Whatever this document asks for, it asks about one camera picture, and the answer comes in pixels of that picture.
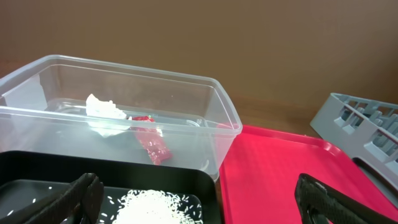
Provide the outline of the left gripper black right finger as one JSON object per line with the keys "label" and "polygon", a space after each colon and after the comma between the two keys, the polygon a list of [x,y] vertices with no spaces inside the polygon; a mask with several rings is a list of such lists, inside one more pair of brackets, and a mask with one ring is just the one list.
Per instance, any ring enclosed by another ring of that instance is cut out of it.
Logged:
{"label": "left gripper black right finger", "polygon": [[295,201],[303,224],[397,224],[308,174],[300,174]]}

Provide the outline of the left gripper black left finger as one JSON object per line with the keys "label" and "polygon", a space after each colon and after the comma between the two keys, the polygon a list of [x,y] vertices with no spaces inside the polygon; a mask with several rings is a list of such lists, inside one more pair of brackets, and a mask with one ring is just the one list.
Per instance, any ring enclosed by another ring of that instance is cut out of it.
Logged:
{"label": "left gripper black left finger", "polygon": [[1,218],[8,224],[96,223],[104,199],[104,185],[94,173],[85,173],[64,190]]}

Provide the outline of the white napkin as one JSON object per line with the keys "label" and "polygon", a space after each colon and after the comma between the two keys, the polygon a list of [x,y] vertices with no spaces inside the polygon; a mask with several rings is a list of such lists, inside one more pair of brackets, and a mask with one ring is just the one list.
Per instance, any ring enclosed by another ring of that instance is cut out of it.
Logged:
{"label": "white napkin", "polygon": [[[94,94],[86,99],[86,115],[96,118],[128,119],[127,114],[118,109],[112,100],[100,101]],[[99,121],[89,121],[89,127],[103,138],[115,136],[128,130],[129,126],[108,124]]]}

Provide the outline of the food scraps with rice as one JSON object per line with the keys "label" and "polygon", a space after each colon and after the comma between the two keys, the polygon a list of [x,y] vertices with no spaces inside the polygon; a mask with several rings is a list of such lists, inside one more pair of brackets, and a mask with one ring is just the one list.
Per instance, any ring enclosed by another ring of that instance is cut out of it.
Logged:
{"label": "food scraps with rice", "polygon": [[[1,187],[1,218],[64,190],[68,185],[17,181]],[[104,188],[98,223],[203,223],[201,202],[195,196],[161,190]],[[61,223],[72,223],[64,219]]]}

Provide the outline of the red ketchup packet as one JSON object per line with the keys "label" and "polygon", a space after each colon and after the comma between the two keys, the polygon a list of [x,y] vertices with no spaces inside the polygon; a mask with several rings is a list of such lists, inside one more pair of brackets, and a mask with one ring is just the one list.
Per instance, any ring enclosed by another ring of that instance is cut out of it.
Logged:
{"label": "red ketchup packet", "polygon": [[172,153],[166,146],[160,129],[131,126],[130,130],[134,132],[136,139],[146,150],[154,165],[161,165],[163,161],[172,158]]}

